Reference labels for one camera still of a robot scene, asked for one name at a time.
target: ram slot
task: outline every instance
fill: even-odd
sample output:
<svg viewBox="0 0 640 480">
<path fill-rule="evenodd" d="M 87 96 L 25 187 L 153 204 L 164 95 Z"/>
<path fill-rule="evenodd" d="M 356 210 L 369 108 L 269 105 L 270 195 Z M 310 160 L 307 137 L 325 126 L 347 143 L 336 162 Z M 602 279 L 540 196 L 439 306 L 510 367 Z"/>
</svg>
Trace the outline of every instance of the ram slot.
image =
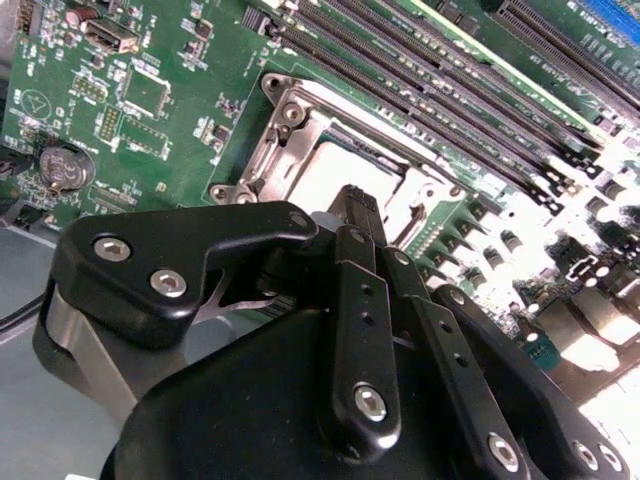
<svg viewBox="0 0 640 480">
<path fill-rule="evenodd" d="M 578 48 L 523 2 L 507 0 L 497 9 L 492 9 L 489 16 L 574 81 L 612 105 L 635 125 L 640 125 L 639 92 L 626 88 L 599 61 Z"/>
<path fill-rule="evenodd" d="M 403 13 L 403 11 L 393 3 L 385 0 L 378 1 L 381 6 L 401 20 L 405 25 L 408 25 L 424 37 L 431 38 L 437 42 L 447 51 L 448 55 L 454 58 L 457 57 L 467 67 L 477 70 L 483 77 L 510 95 L 523 107 L 527 108 L 547 124 L 553 125 L 555 133 L 549 132 L 525 113 L 505 102 L 487 86 L 478 82 L 471 73 L 462 68 L 454 67 L 435 51 L 430 50 L 424 43 L 409 35 L 406 30 L 394 25 L 388 19 L 361 2 L 324 0 L 324 3 L 340 12 L 346 18 L 349 18 L 364 30 L 380 38 L 384 43 L 396 49 L 403 56 L 420 65 L 421 68 L 427 71 L 434 71 L 435 67 L 436 74 L 446 75 L 449 79 L 464 85 L 469 91 L 472 91 L 479 98 L 482 98 L 486 103 L 510 118 L 514 123 L 517 123 L 521 128 L 534 134 L 536 138 L 544 142 L 545 145 L 552 150 L 554 155 L 566 159 L 569 163 L 572 163 L 572 166 L 580 166 L 582 161 L 588 160 L 582 154 L 582 148 L 599 148 L 599 145 L 593 138 L 584 132 L 576 131 L 576 129 L 567 126 L 562 119 L 556 117 L 535 100 L 530 99 L 510 85 L 508 80 L 498 72 L 478 62 L 476 58 L 458 47 L 433 26 L 428 25 L 426 22 L 416 22 L 410 15 Z M 581 145 L 581 147 L 575 150 L 565 146 L 564 143 L 567 139 Z"/>
<path fill-rule="evenodd" d="M 530 179 L 509 169 L 502 162 L 488 152 L 478 149 L 455 129 L 447 128 L 430 115 L 416 110 L 416 108 L 399 94 L 388 90 L 376 80 L 363 75 L 357 68 L 336 56 L 329 50 L 311 40 L 307 34 L 291 28 L 280 29 L 274 40 L 279 40 L 282 48 L 289 49 L 333 73 L 336 77 L 353 85 L 361 93 L 375 99 L 380 107 L 404 118 L 407 123 L 416 124 L 425 134 L 447 147 L 453 153 L 467 157 L 473 162 L 484 166 L 493 175 L 528 195 L 536 204 L 545 207 L 552 215 L 558 215 L 563 206 L 558 204 L 552 196 L 538 187 Z"/>
<path fill-rule="evenodd" d="M 562 195 L 567 189 L 575 189 L 573 181 L 563 173 L 550 165 L 543 165 L 531 151 L 507 135 L 496 135 L 495 127 L 487 124 L 482 118 L 474 118 L 456 99 L 426 85 L 424 79 L 400 64 L 395 57 L 354 35 L 317 8 L 309 4 L 300 5 L 296 20 L 307 30 L 321 33 L 322 38 L 339 45 L 360 61 L 374 66 L 387 80 L 392 80 L 396 85 L 402 87 L 403 91 L 411 92 L 419 100 L 419 103 L 429 105 L 430 99 L 436 102 L 441 107 L 440 109 L 434 105 L 429 106 L 437 111 L 444 108 L 445 115 L 455 121 L 464 131 L 475 135 L 483 144 L 499 152 L 502 157 L 513 159 L 525 169 L 531 169 L 546 178 L 556 196 Z"/>
</svg>

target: microchip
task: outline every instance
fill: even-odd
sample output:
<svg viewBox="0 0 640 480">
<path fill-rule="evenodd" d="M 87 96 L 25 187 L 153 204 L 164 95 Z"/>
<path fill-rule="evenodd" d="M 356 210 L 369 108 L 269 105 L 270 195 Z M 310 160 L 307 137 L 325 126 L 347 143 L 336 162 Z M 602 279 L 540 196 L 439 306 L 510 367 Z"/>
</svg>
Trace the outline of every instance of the microchip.
<svg viewBox="0 0 640 480">
<path fill-rule="evenodd" d="M 102 58 L 100 55 L 93 55 L 91 57 L 91 65 L 96 68 L 104 67 L 104 58 Z"/>
<path fill-rule="evenodd" d="M 184 53 L 186 53 L 187 55 L 193 55 L 194 53 L 196 53 L 195 44 L 193 42 L 187 43 L 184 47 Z"/>
<path fill-rule="evenodd" d="M 73 44 L 75 43 L 75 39 L 76 37 L 71 32 L 67 32 L 64 34 L 64 44 L 68 47 L 73 46 Z"/>
<path fill-rule="evenodd" d="M 169 100 L 170 89 L 168 82 L 132 69 L 127 76 L 123 100 L 141 113 L 157 118 Z"/>
<path fill-rule="evenodd" d="M 460 29 L 471 35 L 472 37 L 478 32 L 478 30 L 480 29 L 480 25 L 478 24 L 478 22 L 476 21 L 475 18 L 472 17 L 460 17 L 458 19 L 458 27 L 460 27 Z"/>
<path fill-rule="evenodd" d="M 455 22 L 456 19 L 460 16 L 460 9 L 449 2 L 443 2 L 440 4 L 438 8 L 440 15 L 449 20 L 450 22 Z"/>
<path fill-rule="evenodd" d="M 195 27 L 196 36 L 202 40 L 209 40 L 213 32 L 213 25 L 206 20 L 198 20 Z"/>
<path fill-rule="evenodd" d="M 213 129 L 213 136 L 224 143 L 229 138 L 229 129 L 227 127 L 223 127 L 222 125 L 218 125 Z"/>
</svg>

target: integrated circuit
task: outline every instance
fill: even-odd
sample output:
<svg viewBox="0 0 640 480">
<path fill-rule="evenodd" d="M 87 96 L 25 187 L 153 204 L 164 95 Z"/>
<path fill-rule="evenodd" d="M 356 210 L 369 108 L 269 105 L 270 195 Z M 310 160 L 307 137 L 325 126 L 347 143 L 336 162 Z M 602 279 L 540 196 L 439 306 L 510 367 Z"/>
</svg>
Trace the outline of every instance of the integrated circuit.
<svg viewBox="0 0 640 480">
<path fill-rule="evenodd" d="M 132 68 L 125 79 L 122 99 L 144 115 L 158 118 L 169 100 L 170 91 L 168 82 Z"/>
</svg>

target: green circuit board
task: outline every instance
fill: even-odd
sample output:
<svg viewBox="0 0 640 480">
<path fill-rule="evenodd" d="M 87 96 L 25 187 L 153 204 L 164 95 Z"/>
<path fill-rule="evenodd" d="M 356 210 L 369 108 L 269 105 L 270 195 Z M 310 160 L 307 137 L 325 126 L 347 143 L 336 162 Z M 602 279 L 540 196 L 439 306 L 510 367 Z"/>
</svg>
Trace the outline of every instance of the green circuit board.
<svg viewBox="0 0 640 480">
<path fill-rule="evenodd" d="M 26 172 L 0 180 L 0 199 L 25 200 L 46 212 L 45 222 L 55 230 L 85 215 L 214 205 L 209 187 L 238 181 L 273 112 L 260 88 L 265 73 L 315 80 L 407 132 L 406 120 L 383 108 L 366 89 L 354 87 L 317 62 L 281 48 L 264 33 L 244 25 L 247 8 L 254 6 L 303 31 L 291 12 L 272 8 L 276 3 L 261 0 L 35 3 L 32 23 L 17 37 L 2 143 L 35 158 L 45 146 L 57 142 L 73 144 L 95 163 L 95 179 L 78 191 L 56 195 L 43 184 L 36 161 Z M 390 24 L 416 37 L 409 26 L 377 2 L 365 3 Z M 505 42 L 508 34 L 496 28 L 494 21 L 485 15 L 481 0 L 459 4 L 435 0 L 392 3 L 412 18 L 436 27 L 458 47 L 499 72 L 526 98 L 552 112 L 561 123 L 586 129 L 605 143 L 610 140 L 608 132 L 594 124 L 604 114 L 602 101 L 592 92 L 578 88 L 569 77 L 553 71 L 525 45 L 515 40 Z M 603 63 L 637 87 L 640 78 L 637 49 L 622 40 L 603 40 L 601 24 L 588 18 L 576 2 L 533 3 L 548 21 L 587 50 L 600 51 L 606 47 L 597 54 Z M 111 10 L 109 4 L 116 8 Z M 458 12 L 455 21 L 450 13 L 445 14 L 444 4 Z M 329 1 L 314 5 L 336 25 L 355 32 L 370 45 L 380 45 L 375 35 L 354 25 Z M 92 33 L 74 27 L 67 16 L 70 10 L 84 7 L 95 9 L 100 17 L 95 26 L 119 29 L 122 38 L 135 39 L 135 48 L 120 45 L 117 48 L 123 51 L 107 55 L 95 42 L 90 42 Z M 462 17 L 467 19 L 464 24 L 460 21 Z M 312 37 L 318 45 L 385 88 L 402 90 L 371 62 L 343 51 L 330 39 Z M 437 45 L 428 47 L 439 52 Z M 475 75 L 475 81 L 490 86 L 502 99 L 509 98 L 481 74 Z M 500 135 L 518 143 L 519 148 L 537 151 L 535 145 L 522 142 L 502 120 L 471 103 L 465 104 L 465 108 L 475 108 Z M 518 103 L 511 106 L 526 110 Z M 490 144 L 473 132 L 456 127 L 455 122 L 449 123 L 447 112 L 436 113 L 438 121 L 447 128 L 455 129 L 479 150 L 491 151 Z M 620 126 L 621 137 L 637 134 L 625 119 L 611 120 Z M 468 156 L 450 150 L 443 142 L 418 134 L 414 139 L 446 159 L 447 168 L 472 190 L 481 192 L 504 210 L 513 207 L 517 197 L 513 185 L 478 166 Z M 634 156 L 631 150 L 626 154 L 629 159 Z M 513 171 L 521 169 L 508 157 L 502 160 Z M 430 252 L 444 248 L 438 236 L 442 232 L 455 233 L 453 223 L 469 217 L 472 200 L 441 202 L 429 212 L 426 226 L 407 247 L 407 253 L 420 267 L 433 266 Z M 468 282 L 463 281 L 460 286 L 472 293 Z M 499 312 L 494 316 L 498 323 L 501 318 Z M 557 352 L 549 342 L 543 343 L 530 347 L 536 358 L 541 358 L 540 364 L 555 364 Z"/>
<path fill-rule="evenodd" d="M 409 0 L 398 3 L 416 12 Z M 62 228 L 84 214 L 213 204 L 208 186 L 237 179 L 268 118 L 270 104 L 256 88 L 264 72 L 317 79 L 376 111 L 375 102 L 361 91 L 245 28 L 241 19 L 247 2 L 242 0 L 129 0 L 109 18 L 134 33 L 140 48 L 110 56 L 100 55 L 79 30 L 65 23 L 68 4 L 43 5 L 37 7 L 39 24 L 17 42 L 2 140 L 27 153 L 37 153 L 57 138 L 78 145 L 95 161 L 96 181 L 77 193 L 55 197 L 33 169 L 1 188 L 4 195 L 19 195 L 49 211 L 53 227 Z M 463 41 L 459 28 L 447 25 L 435 10 L 424 11 L 447 36 Z M 562 11 L 572 12 L 566 7 Z M 206 39 L 195 32 L 199 22 L 211 26 Z M 490 46 L 490 39 L 482 41 Z M 197 51 L 187 52 L 188 45 Z M 505 58 L 507 52 L 496 51 L 497 56 L 490 55 L 496 63 L 500 56 L 511 61 Z M 531 89 L 519 80 L 524 79 L 521 75 L 511 78 L 524 91 Z M 576 113 L 584 110 L 579 95 L 561 108 L 552 96 L 540 95 L 568 123 L 587 124 L 585 118 L 595 115 L 595 110 L 585 118 Z M 216 129 L 226 132 L 224 142 L 211 141 Z M 438 144 L 431 146 L 446 153 Z M 469 183 L 491 184 L 485 193 L 493 198 L 502 193 L 505 185 L 483 181 L 482 170 L 467 159 L 448 157 Z"/>
</svg>

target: dimm slot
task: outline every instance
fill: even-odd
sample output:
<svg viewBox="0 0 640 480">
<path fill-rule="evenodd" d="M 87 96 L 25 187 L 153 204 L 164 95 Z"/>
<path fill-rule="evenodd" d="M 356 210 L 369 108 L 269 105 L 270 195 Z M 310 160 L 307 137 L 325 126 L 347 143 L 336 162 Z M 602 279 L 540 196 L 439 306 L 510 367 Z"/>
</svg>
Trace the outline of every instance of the dimm slot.
<svg viewBox="0 0 640 480">
<path fill-rule="evenodd" d="M 448 116 L 464 130 L 475 133 L 483 143 L 500 152 L 501 156 L 512 158 L 525 168 L 532 168 L 536 173 L 547 178 L 551 183 L 552 191 L 556 195 L 560 196 L 566 188 L 571 188 L 573 181 L 563 173 L 549 165 L 541 165 L 540 160 L 532 152 L 512 138 L 504 134 L 496 136 L 497 132 L 493 126 L 488 125 L 481 118 L 478 119 L 479 121 L 470 118 L 468 110 L 458 101 L 426 85 L 417 73 L 399 64 L 397 59 L 386 51 L 355 36 L 329 16 L 321 13 L 317 8 L 313 6 L 309 8 L 309 4 L 300 5 L 296 16 L 299 23 L 300 17 L 303 19 L 301 23 L 305 28 L 314 30 L 316 33 L 322 33 L 324 38 L 340 45 L 341 48 L 359 60 L 369 65 L 375 64 L 377 70 L 383 76 L 391 78 L 396 84 L 402 85 L 404 90 L 413 89 L 412 94 L 422 102 L 427 103 L 428 101 L 425 96 L 421 95 L 421 93 L 425 93 L 428 98 L 434 100 L 449 112 L 454 113 L 455 116 L 451 114 Z M 509 153 L 505 153 L 503 148 L 508 149 Z"/>
<path fill-rule="evenodd" d="M 569 39 L 522 2 L 504 2 L 496 13 L 489 14 L 516 38 L 548 62 L 556 65 L 605 103 L 612 105 L 634 125 L 640 125 L 640 102 L 636 95 L 589 55 L 581 53 Z"/>
<path fill-rule="evenodd" d="M 434 120 L 429 115 L 417 111 L 410 103 L 403 100 L 398 94 L 388 91 L 375 80 L 361 74 L 357 69 L 349 65 L 343 59 L 337 57 L 325 48 L 310 40 L 306 34 L 285 28 L 279 32 L 280 42 L 283 48 L 290 49 L 298 55 L 307 58 L 323 69 L 333 73 L 343 81 L 354 85 L 368 96 L 378 97 L 376 101 L 380 106 L 406 118 L 408 122 L 416 123 L 424 133 L 435 141 L 447 146 L 447 149 L 463 157 L 467 157 L 483 165 L 494 175 L 528 195 L 535 203 L 544 206 L 552 215 L 559 214 L 563 206 L 555 202 L 544 190 L 535 185 L 531 180 L 517 176 L 504 164 L 491 157 L 488 153 L 478 150 L 455 130 L 447 129 L 443 124 Z"/>
<path fill-rule="evenodd" d="M 413 38 L 407 33 L 407 31 L 403 30 L 397 25 L 392 24 L 376 11 L 362 4 L 362 2 L 324 0 L 324 3 L 336 9 L 340 13 L 343 13 L 348 18 L 353 18 L 355 16 L 356 18 L 354 19 L 354 21 L 357 21 L 357 17 L 360 17 L 364 21 L 368 22 L 369 25 L 376 27 L 378 30 L 385 31 L 385 36 L 391 41 L 394 41 L 394 39 L 401 39 L 403 41 L 403 45 L 406 48 L 409 48 L 414 55 L 425 57 L 429 60 L 430 63 L 433 63 L 434 61 L 438 63 L 443 61 L 446 62 L 445 59 L 440 56 L 436 56 L 434 52 L 430 51 L 424 43 Z M 378 0 L 377 3 L 378 5 L 385 8 L 388 12 L 390 12 L 393 16 L 395 16 L 398 20 L 402 21 L 402 23 L 413 29 L 414 32 L 420 33 L 424 37 L 430 38 L 431 40 L 438 43 L 440 47 L 442 47 L 447 52 L 448 55 L 454 58 L 457 57 L 462 61 L 464 65 L 469 66 L 470 68 L 472 66 L 473 69 L 477 70 L 479 74 L 493 83 L 500 90 L 510 95 L 514 100 L 533 112 L 547 124 L 553 125 L 556 129 L 555 134 L 552 134 L 548 130 L 544 129 L 541 125 L 529 118 L 526 114 L 508 104 L 500 97 L 496 96 L 494 92 L 489 90 L 486 86 L 481 85 L 480 82 L 477 81 L 477 79 L 475 79 L 465 70 L 453 67 L 450 64 L 437 65 L 438 68 L 442 69 L 443 73 L 448 74 L 450 78 L 462 82 L 468 88 L 473 89 L 476 95 L 481 96 L 485 101 L 491 103 L 491 105 L 493 105 L 495 108 L 500 109 L 514 122 L 518 122 L 521 127 L 536 134 L 537 137 L 541 140 L 544 140 L 549 147 L 555 148 L 557 151 L 562 152 L 562 154 L 558 156 L 561 156 L 562 158 L 565 157 L 568 148 L 564 145 L 564 142 L 567 138 L 572 139 L 578 144 L 582 144 L 584 147 L 591 148 L 591 146 L 594 145 L 595 142 L 593 138 L 586 135 L 584 132 L 576 131 L 575 129 L 570 128 L 562 119 L 556 117 L 553 112 L 546 110 L 535 100 L 527 97 L 523 92 L 512 86 L 506 78 L 500 75 L 500 73 L 493 70 L 491 67 L 480 63 L 475 57 L 473 57 L 473 55 L 465 52 L 461 47 L 448 39 L 435 27 L 428 24 L 424 19 L 416 21 L 416 19 L 412 18 L 412 16 L 408 12 L 405 13 L 400 7 L 393 4 L 393 2 L 391 1 Z M 579 156 L 580 152 L 572 152 L 572 154 Z"/>
</svg>

